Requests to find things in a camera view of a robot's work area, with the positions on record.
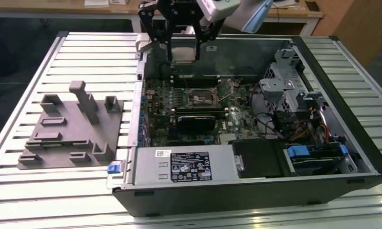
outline motherboard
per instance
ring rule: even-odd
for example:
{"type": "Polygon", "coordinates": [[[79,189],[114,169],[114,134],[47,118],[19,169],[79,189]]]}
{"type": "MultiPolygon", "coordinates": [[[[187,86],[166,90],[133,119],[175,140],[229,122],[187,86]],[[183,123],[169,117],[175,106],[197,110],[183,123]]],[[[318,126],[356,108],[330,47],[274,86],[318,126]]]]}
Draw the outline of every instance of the motherboard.
{"type": "Polygon", "coordinates": [[[237,78],[150,80],[145,112],[151,146],[221,145],[260,138],[252,90],[253,84],[237,78]]]}

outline cardboard box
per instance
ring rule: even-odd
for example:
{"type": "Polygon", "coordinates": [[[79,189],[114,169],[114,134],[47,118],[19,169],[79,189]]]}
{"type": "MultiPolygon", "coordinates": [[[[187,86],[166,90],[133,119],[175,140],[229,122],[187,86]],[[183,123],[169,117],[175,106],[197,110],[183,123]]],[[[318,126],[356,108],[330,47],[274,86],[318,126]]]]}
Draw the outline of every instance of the cardboard box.
{"type": "Polygon", "coordinates": [[[130,0],[110,0],[111,4],[127,5],[130,0]]]}

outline gray plastic base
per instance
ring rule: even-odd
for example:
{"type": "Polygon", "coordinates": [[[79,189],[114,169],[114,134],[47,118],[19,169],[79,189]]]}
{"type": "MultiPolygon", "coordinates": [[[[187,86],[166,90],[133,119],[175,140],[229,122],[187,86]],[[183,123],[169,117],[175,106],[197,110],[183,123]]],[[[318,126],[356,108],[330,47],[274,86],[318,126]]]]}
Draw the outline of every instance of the gray plastic base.
{"type": "Polygon", "coordinates": [[[46,95],[44,111],[19,158],[19,169],[107,166],[114,161],[123,101],[107,97],[92,105],[96,124],[91,124],[79,102],[62,102],[56,95],[46,95]]]}

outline barcode sticker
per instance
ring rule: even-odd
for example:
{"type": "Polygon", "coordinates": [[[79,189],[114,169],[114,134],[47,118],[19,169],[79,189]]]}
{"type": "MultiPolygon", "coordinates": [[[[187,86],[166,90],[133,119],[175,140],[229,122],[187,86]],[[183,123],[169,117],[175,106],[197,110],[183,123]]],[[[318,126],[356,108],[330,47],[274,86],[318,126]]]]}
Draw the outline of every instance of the barcode sticker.
{"type": "Polygon", "coordinates": [[[171,149],[158,149],[155,151],[157,157],[170,157],[170,155],[171,155],[171,149]]]}

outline white label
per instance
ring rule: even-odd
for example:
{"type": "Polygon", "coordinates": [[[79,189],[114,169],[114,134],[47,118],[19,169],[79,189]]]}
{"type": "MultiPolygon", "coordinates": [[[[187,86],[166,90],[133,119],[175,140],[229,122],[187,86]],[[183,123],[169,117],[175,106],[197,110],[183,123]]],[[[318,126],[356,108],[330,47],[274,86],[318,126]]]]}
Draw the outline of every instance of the white label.
{"type": "Polygon", "coordinates": [[[158,149],[155,151],[157,157],[169,157],[171,155],[171,149],[158,149]]]}
{"type": "Polygon", "coordinates": [[[207,51],[207,52],[217,52],[217,50],[218,50],[218,47],[217,47],[217,46],[207,46],[207,47],[206,47],[206,51],[207,51]]]}

